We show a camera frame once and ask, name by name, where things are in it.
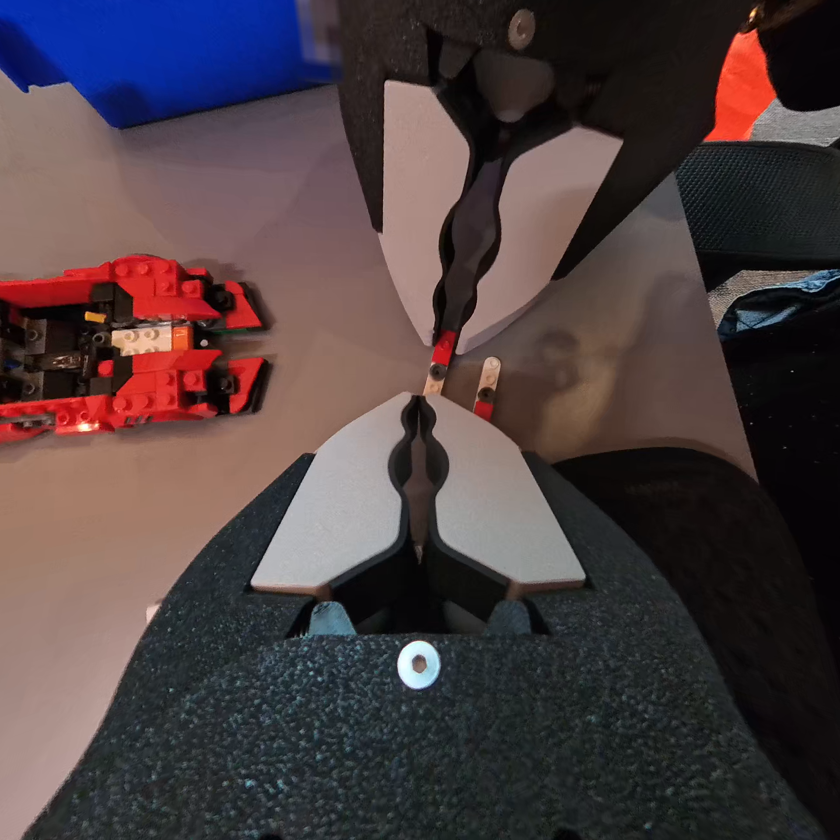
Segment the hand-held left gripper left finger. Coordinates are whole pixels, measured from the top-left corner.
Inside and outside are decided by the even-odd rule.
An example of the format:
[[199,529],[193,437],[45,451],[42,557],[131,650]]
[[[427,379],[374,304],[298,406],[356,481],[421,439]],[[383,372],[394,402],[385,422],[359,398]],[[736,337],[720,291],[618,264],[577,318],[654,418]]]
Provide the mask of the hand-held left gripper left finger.
[[405,484],[413,473],[418,397],[400,393],[317,450],[262,556],[258,592],[323,596],[363,576],[386,590],[414,556]]

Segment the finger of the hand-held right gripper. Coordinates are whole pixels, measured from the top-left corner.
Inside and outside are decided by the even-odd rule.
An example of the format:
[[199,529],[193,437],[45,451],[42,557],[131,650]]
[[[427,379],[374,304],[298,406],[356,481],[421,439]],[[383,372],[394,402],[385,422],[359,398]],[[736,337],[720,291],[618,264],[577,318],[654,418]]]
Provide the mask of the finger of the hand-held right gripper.
[[601,86],[548,63],[480,51],[490,135],[457,211],[457,352],[504,330],[552,279],[622,140],[588,129]]
[[442,237],[466,188],[473,143],[441,91],[387,80],[383,106],[382,253],[407,317],[431,347]]

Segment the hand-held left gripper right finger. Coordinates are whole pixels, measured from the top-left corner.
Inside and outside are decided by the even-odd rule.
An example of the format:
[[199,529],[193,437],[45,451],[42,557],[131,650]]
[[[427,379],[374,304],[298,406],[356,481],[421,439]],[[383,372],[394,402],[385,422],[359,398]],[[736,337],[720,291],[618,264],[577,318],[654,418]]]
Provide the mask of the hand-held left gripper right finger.
[[520,447],[441,395],[419,414],[433,483],[425,565],[442,599],[578,589],[585,571]]

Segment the red and white brick assembly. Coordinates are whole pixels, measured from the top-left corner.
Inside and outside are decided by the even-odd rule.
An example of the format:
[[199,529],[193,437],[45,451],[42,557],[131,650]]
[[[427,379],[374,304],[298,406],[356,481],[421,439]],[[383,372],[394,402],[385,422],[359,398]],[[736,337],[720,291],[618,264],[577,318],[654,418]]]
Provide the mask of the red and white brick assembly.
[[428,368],[423,396],[441,394],[444,388],[448,367],[453,360],[458,341],[457,332],[444,330],[434,345],[432,359]]
[[494,413],[500,374],[501,362],[498,357],[487,357],[480,372],[472,413],[488,422]]

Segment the red toy brick car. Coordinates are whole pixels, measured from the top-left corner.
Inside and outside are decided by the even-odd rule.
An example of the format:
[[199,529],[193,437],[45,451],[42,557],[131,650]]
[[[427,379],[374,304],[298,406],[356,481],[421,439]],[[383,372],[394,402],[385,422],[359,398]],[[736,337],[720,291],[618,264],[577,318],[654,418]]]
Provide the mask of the red toy brick car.
[[268,360],[222,345],[266,327],[243,282],[127,255],[1,286],[2,445],[259,409]]

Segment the orange red object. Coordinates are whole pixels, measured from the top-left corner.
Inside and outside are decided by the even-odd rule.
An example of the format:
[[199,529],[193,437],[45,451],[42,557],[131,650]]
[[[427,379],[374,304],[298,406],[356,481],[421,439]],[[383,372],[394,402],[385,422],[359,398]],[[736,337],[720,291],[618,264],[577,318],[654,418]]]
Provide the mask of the orange red object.
[[749,140],[754,124],[774,98],[758,32],[736,35],[717,85],[715,126],[705,141]]

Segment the grey fabric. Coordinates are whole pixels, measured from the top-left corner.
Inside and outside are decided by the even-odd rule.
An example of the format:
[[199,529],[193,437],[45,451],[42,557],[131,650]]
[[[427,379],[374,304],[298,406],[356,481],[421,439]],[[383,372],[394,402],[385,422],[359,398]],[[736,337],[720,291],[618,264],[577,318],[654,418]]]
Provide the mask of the grey fabric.
[[827,146],[838,137],[838,106],[801,112],[788,109],[774,99],[752,126],[749,139]]

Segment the black quilted mesh cushion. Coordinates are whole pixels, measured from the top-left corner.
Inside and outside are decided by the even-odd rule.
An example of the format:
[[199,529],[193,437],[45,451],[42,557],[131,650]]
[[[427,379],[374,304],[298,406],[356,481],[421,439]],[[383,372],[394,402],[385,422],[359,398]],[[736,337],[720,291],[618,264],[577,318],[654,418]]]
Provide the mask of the black quilted mesh cushion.
[[654,562],[762,751],[826,836],[838,838],[838,663],[770,496],[727,460],[690,448],[612,451],[553,467]]

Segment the blue denim cloth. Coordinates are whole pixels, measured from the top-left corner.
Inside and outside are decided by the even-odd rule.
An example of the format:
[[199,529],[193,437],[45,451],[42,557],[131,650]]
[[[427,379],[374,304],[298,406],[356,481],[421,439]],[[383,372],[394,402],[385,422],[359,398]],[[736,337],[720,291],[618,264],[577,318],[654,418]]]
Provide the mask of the blue denim cloth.
[[819,270],[738,294],[722,313],[717,336],[725,343],[744,333],[773,328],[804,316],[836,313],[838,307],[839,269]]

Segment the blue plastic bin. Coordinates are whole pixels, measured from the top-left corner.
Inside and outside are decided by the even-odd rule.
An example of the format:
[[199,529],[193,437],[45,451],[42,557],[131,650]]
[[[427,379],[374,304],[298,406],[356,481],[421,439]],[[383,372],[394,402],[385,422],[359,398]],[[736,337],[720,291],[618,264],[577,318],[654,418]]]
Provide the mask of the blue plastic bin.
[[336,80],[335,1],[2,1],[2,72],[70,84],[115,129]]

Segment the dark cloth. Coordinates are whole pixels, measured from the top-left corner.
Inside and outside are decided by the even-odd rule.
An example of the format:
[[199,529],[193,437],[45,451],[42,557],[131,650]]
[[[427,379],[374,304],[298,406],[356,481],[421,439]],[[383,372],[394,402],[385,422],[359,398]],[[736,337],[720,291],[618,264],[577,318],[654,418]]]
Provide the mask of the dark cloth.
[[741,332],[721,347],[759,483],[793,534],[837,643],[838,311]]

